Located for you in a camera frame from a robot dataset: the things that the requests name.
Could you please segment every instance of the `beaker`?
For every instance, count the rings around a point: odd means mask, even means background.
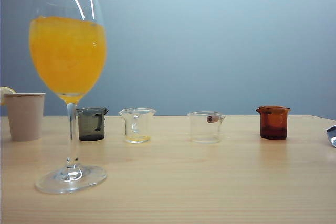
[[[192,141],[216,143],[220,141],[220,126],[225,115],[215,111],[198,111],[188,114]]]
[[[260,106],[260,136],[266,139],[283,140],[287,137],[287,115],[290,108],[282,106]]]
[[[119,114],[125,119],[126,141],[132,144],[144,143],[151,139],[150,120],[156,113],[151,108],[123,109]]]
[[[82,141],[95,141],[105,137],[106,108],[83,108],[78,112],[78,133]]]

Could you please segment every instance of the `wood grain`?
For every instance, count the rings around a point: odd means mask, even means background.
[[[80,142],[81,162],[107,180],[48,195],[34,183],[63,165],[67,119],[45,117],[42,139],[13,142],[1,118],[1,223],[336,223],[335,124],[291,115],[286,140],[264,140],[259,116],[227,116],[221,142],[200,144],[188,117],[154,116],[152,140],[129,144],[108,116],[104,140]]]

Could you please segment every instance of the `lemon slice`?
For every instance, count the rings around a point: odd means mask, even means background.
[[[15,90],[11,89],[10,87],[0,87],[0,94],[1,94],[0,103],[1,103],[1,106],[5,105],[4,96],[6,94],[15,94],[15,93],[16,93]]]

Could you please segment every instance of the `gray beaker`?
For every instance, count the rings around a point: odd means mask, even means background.
[[[77,109],[79,139],[82,141],[95,141],[105,137],[106,108]]]

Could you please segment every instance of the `yellow liquid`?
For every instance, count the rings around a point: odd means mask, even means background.
[[[137,135],[126,136],[127,142],[130,142],[130,143],[143,143],[143,142],[147,142],[150,139],[151,139],[150,136],[137,136]]]
[[[106,58],[104,28],[71,18],[32,20],[29,46],[40,77],[66,103],[78,103],[93,87]]]

